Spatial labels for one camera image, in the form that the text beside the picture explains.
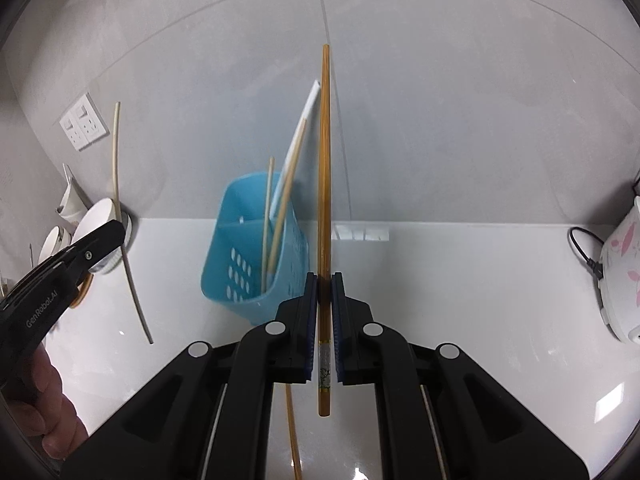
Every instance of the chopstick decorative label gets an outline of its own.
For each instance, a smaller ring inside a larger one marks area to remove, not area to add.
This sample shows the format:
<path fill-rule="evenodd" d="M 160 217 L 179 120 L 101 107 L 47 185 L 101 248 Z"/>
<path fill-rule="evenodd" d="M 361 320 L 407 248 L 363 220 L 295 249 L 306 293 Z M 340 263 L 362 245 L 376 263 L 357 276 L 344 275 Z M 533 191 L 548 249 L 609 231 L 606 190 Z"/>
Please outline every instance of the chopstick decorative label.
<path fill-rule="evenodd" d="M 318 372 L 318 388 L 329 390 L 331 387 L 331 342 L 318 344 L 320 369 Z"/>

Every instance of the pink petal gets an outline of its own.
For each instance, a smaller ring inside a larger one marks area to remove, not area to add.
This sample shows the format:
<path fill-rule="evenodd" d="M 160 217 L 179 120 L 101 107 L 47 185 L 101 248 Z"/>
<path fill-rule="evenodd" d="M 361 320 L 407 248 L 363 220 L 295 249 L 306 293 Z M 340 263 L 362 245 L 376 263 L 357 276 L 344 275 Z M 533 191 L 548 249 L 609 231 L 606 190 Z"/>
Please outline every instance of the pink petal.
<path fill-rule="evenodd" d="M 631 226 L 629 227 L 629 230 L 626 232 L 625 235 L 625 239 L 622 240 L 622 250 L 620 251 L 620 255 L 624 256 L 626 253 L 626 250 L 629 248 L 629 245 L 631 245 L 631 241 L 634 239 L 634 228 L 636 227 L 636 223 L 633 222 L 631 224 Z"/>

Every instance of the white bowl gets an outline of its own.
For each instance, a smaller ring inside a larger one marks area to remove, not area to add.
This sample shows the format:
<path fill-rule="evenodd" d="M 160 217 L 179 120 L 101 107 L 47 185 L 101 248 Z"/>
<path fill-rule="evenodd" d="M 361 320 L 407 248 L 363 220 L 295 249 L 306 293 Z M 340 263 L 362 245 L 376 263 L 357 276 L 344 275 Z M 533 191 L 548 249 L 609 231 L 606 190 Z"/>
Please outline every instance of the white bowl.
<path fill-rule="evenodd" d="M 62 249 L 65 249 L 71 245 L 71 234 L 63 227 L 55 226 L 47 235 L 47 238 L 42 244 L 42 250 L 40 256 L 38 256 L 38 265 L 44 260 L 59 253 Z"/>
<path fill-rule="evenodd" d="M 115 220 L 116 218 L 116 206 L 111 198 L 103 198 L 100 202 L 89 209 L 84 215 L 84 218 L 78 224 L 78 228 L 74 233 L 72 243 L 76 243 L 80 238 L 87 236 L 92 231 L 95 231 L 101 225 L 106 224 L 109 220 Z M 124 245 L 126 246 L 131 238 L 131 222 L 129 216 L 122 212 L 122 224 L 125 227 Z M 89 272 L 92 274 L 106 274 L 113 270 L 120 260 L 122 259 L 122 251 L 120 248 L 114 250 L 108 256 L 105 256 L 98 263 L 96 263 Z"/>

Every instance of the wall socket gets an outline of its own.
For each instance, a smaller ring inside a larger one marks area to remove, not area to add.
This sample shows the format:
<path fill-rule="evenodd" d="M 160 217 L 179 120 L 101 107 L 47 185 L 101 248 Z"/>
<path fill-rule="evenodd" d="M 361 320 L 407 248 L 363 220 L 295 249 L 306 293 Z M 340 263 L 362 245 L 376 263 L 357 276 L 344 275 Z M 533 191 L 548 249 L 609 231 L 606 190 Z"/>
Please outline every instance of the wall socket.
<path fill-rule="evenodd" d="M 60 119 L 74 148 L 79 152 L 109 134 L 89 94 L 84 94 Z"/>

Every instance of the blue plastic basket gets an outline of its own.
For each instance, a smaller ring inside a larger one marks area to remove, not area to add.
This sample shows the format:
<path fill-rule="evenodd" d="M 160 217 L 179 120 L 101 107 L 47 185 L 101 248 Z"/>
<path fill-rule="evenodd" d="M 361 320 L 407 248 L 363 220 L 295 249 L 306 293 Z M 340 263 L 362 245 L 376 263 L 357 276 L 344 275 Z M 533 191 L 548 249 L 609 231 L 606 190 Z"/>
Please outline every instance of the blue plastic basket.
<path fill-rule="evenodd" d="M 273 175 L 271 189 L 275 189 L 279 177 L 279 173 Z M 281 302 L 302 296 L 309 270 L 309 246 L 289 202 L 278 267 L 271 286 L 260 294 L 266 187 L 267 174 L 253 173 L 226 188 L 200 280 L 207 298 L 254 325 L 273 319 Z M 272 238 L 270 225 L 268 250 Z"/>

